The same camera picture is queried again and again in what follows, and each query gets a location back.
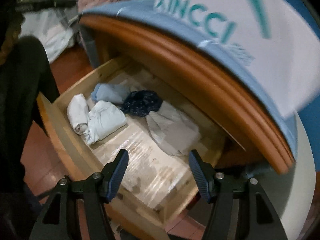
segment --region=dark blue patterned cloth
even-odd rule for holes
[[[131,92],[124,101],[121,111],[134,116],[146,116],[151,111],[157,112],[162,104],[162,99],[156,92],[141,90]]]

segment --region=drawer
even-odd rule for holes
[[[96,149],[108,145],[122,132],[116,131],[98,145],[88,147],[70,126],[66,112],[70,100],[79,93],[87,98],[98,82],[130,80],[156,91],[163,100],[184,111],[195,120],[202,135],[195,148],[213,166],[231,167],[266,159],[278,173],[284,173],[294,163],[287,142],[263,106],[213,59],[136,23],[90,15],[83,16],[80,23],[93,30],[102,65],[53,104],[42,94],[37,99],[50,139],[74,180],[101,171],[104,163]],[[176,172],[183,175],[156,203],[150,204],[140,192],[122,185],[117,197],[105,205],[108,215],[140,239],[168,239],[164,226],[197,193],[190,170],[183,169],[187,162],[180,160]],[[153,173],[166,174],[157,166]]]
[[[64,92],[53,104],[42,94],[39,95],[38,105],[48,134],[59,157],[74,179],[84,179],[96,171],[101,171],[103,166],[111,161],[111,156],[117,152],[115,149],[119,147],[128,150],[129,165],[130,162],[141,162],[135,164],[136,170],[128,166],[126,172],[129,174],[125,175],[122,183],[126,187],[121,185],[117,197],[110,205],[106,205],[107,212],[113,218],[109,213],[109,209],[112,209],[134,224],[140,222],[141,224],[136,225],[138,228],[146,230],[146,228],[158,227],[160,230],[168,221],[180,214],[198,192],[188,168],[188,158],[171,157],[162,152],[153,142],[148,131],[144,132],[143,136],[139,135],[139,138],[126,143],[127,140],[130,140],[128,138],[132,134],[131,131],[136,132],[139,129],[136,127],[142,127],[139,132],[148,129],[146,122],[144,124],[141,121],[144,118],[131,124],[135,122],[135,119],[129,116],[127,116],[127,119],[130,118],[129,125],[91,147],[87,146],[70,126],[67,106],[76,94],[82,93],[86,98],[89,97],[99,82],[115,84],[127,82],[139,89],[153,90],[163,100],[188,114],[197,123],[202,135],[200,142],[194,145],[194,148],[206,162],[213,166],[217,164],[221,156],[226,133],[183,95],[144,68],[141,63],[126,56],[104,63]],[[150,160],[153,157],[155,164],[146,162],[146,159]],[[141,170],[140,175],[135,177],[138,170]],[[130,178],[130,181],[137,181],[139,185],[135,183],[131,185],[126,178]],[[154,231],[155,229],[149,233],[157,239],[158,235],[154,235]]]

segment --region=folded white cloth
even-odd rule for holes
[[[126,123],[127,120],[120,109],[110,102],[99,101],[89,112],[88,128],[84,132],[85,140],[91,145]]]
[[[67,115],[73,130],[79,135],[88,128],[88,112],[84,95],[75,95],[67,107]]]
[[[151,111],[146,119],[154,141],[168,155],[187,155],[201,137],[199,127],[166,101],[158,112]]]

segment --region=open wooden drawer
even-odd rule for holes
[[[156,91],[195,120],[202,135],[195,148],[213,166],[243,165],[266,158],[277,172],[284,173],[293,164],[289,147],[268,113],[214,60],[142,25],[102,16],[83,16],[81,23],[95,30],[100,61],[104,64],[53,104],[42,94],[37,99],[52,143],[74,180],[100,171],[104,164],[95,146],[89,148],[73,132],[66,114],[71,98],[79,93],[88,97],[98,82],[121,83],[127,79]],[[101,145],[113,136],[108,136]],[[186,165],[187,159],[180,163]],[[112,219],[140,239],[167,239],[163,226],[196,193],[192,174],[186,169],[177,185],[157,205],[148,206],[139,194],[121,187],[106,209]]]

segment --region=metal screw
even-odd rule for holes
[[[94,179],[99,179],[101,177],[101,173],[100,172],[95,172],[94,174],[92,174],[92,177]]]
[[[218,173],[216,173],[216,178],[217,179],[223,179],[224,178],[224,174],[222,172],[218,172]]]
[[[59,180],[59,184],[60,184],[61,186],[66,185],[67,182],[68,182],[68,181],[67,181],[66,178],[63,178],[63,179],[60,179],[60,180]]]
[[[258,184],[258,180],[255,179],[255,178],[251,178],[251,179],[250,179],[250,183],[251,183],[252,185],[256,185],[256,184]]]

